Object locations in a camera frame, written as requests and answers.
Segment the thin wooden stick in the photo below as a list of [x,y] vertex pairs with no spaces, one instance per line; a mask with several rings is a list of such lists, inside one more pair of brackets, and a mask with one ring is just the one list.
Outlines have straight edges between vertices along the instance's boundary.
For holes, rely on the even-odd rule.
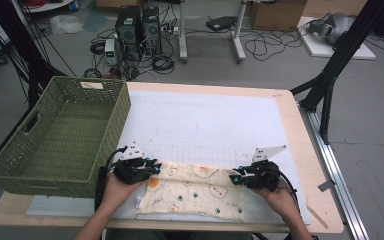
[[309,213],[317,220],[318,224],[321,225],[324,229],[328,229],[328,223],[325,220],[327,213],[324,210],[313,208],[310,205],[306,205]]

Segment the person's right hand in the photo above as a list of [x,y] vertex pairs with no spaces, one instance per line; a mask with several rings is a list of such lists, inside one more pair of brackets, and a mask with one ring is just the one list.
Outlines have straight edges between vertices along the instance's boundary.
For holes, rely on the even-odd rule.
[[252,188],[252,191],[263,197],[284,221],[300,217],[298,207],[292,197],[290,189],[284,182],[280,182],[274,191]]

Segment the clear plastic bag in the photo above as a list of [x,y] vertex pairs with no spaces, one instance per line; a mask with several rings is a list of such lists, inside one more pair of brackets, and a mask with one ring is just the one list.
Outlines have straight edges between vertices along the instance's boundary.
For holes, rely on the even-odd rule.
[[75,34],[83,31],[83,25],[76,16],[58,15],[50,19],[52,33],[60,34]]

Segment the grey tape piece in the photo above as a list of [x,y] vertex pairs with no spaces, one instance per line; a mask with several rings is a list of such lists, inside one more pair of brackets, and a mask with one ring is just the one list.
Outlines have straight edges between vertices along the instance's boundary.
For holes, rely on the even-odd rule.
[[326,191],[326,190],[328,190],[328,189],[333,188],[335,185],[336,185],[336,183],[335,183],[333,180],[328,180],[328,181],[326,181],[326,182],[320,184],[320,185],[318,186],[318,189],[319,189],[321,192],[324,192],[324,191]]

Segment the green woven basket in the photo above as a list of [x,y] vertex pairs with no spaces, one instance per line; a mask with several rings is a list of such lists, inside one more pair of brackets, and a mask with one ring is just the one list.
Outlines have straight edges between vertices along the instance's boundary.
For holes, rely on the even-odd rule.
[[0,188],[92,198],[131,106],[123,80],[54,77],[0,151]]

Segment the slim black computer tower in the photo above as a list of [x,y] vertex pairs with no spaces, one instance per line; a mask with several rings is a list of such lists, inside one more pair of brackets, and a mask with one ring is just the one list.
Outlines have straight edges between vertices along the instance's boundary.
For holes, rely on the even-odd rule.
[[145,7],[142,12],[142,23],[147,48],[153,54],[159,55],[162,52],[159,8]]

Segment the black metal stand frame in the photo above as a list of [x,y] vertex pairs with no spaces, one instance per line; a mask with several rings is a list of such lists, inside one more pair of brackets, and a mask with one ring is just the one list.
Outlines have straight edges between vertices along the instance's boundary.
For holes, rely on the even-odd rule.
[[384,0],[367,0],[323,70],[315,78],[291,90],[293,95],[306,90],[309,91],[306,97],[299,102],[299,106],[307,112],[314,113],[318,104],[323,102],[319,135],[327,145],[329,145],[331,102],[336,80],[375,27],[382,14],[384,14]]
[[19,78],[28,84],[26,97],[29,109],[32,109],[51,78],[65,76],[65,73],[52,66],[42,56],[11,0],[0,0],[0,26],[24,61],[22,64],[13,57],[11,48],[0,37],[1,48],[10,58]]

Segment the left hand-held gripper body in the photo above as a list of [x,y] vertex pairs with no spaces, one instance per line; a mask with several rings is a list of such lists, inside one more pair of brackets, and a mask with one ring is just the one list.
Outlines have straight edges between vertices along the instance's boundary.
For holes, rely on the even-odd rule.
[[147,180],[151,175],[144,166],[147,157],[135,143],[117,149],[112,157],[112,173],[125,184],[135,184]]

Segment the white power supply box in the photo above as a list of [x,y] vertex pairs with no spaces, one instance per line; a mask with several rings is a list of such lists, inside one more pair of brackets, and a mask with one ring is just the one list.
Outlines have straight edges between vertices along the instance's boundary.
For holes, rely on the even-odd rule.
[[107,39],[105,41],[104,54],[106,56],[106,61],[110,66],[115,66],[117,64],[116,44],[114,39]]

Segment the cream printed cloth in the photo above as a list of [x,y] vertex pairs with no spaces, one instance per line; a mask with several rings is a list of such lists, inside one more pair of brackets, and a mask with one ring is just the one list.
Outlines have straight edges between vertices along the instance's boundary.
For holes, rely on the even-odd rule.
[[148,180],[140,214],[193,214],[243,221],[244,188],[230,180],[233,170],[164,162]]

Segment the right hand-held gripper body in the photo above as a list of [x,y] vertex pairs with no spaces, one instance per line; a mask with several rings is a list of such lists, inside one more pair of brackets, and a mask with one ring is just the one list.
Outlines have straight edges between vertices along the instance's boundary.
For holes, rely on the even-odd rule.
[[252,157],[250,166],[254,167],[254,174],[243,174],[244,186],[256,189],[274,191],[280,180],[279,166],[271,158],[286,149],[285,145],[257,148]]

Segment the person's dark pants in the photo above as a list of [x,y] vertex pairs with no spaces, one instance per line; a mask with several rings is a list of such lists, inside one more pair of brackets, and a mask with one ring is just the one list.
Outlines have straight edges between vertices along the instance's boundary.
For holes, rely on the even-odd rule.
[[109,229],[106,240],[253,240],[250,233]]

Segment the white floor board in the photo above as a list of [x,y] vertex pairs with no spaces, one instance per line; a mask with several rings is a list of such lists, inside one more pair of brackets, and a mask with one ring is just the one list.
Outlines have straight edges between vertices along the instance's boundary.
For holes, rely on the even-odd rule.
[[[313,17],[301,17],[297,25],[298,32],[302,41],[312,57],[330,58],[333,53],[333,47],[317,34],[307,32],[309,22]],[[375,54],[365,45],[362,44],[352,57],[353,60],[375,60]]]

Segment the grey helmet device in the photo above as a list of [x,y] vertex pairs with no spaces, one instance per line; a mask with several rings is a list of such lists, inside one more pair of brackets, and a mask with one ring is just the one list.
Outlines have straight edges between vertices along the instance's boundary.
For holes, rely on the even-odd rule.
[[310,34],[316,33],[330,45],[335,45],[341,36],[351,28],[354,21],[354,17],[342,12],[327,13],[320,19],[312,20],[307,31]]

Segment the black flat device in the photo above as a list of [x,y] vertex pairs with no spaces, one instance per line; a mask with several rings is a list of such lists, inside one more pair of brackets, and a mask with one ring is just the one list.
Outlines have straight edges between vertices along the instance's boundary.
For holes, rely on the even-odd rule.
[[228,29],[236,24],[237,18],[233,16],[223,16],[206,22],[206,26],[213,31]]

